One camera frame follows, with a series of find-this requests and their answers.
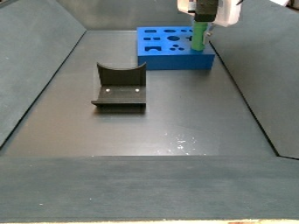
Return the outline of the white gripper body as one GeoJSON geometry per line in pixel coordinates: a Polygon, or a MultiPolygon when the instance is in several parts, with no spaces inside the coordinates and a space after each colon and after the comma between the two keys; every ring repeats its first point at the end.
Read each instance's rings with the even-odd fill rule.
{"type": "MultiPolygon", "coordinates": [[[[243,0],[219,0],[217,18],[213,22],[215,25],[229,27],[239,21],[241,6],[243,0]]],[[[177,0],[178,10],[194,17],[197,0],[177,0]]]]}

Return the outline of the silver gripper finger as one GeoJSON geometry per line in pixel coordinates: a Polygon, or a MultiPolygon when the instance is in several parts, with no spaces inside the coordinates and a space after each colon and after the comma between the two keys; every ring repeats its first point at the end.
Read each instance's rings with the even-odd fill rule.
{"type": "Polygon", "coordinates": [[[209,26],[207,26],[207,29],[203,33],[203,41],[202,43],[206,45],[209,43],[209,40],[210,40],[210,37],[211,37],[211,34],[213,34],[213,29],[214,29],[214,25],[213,23],[209,23],[209,26]]]}

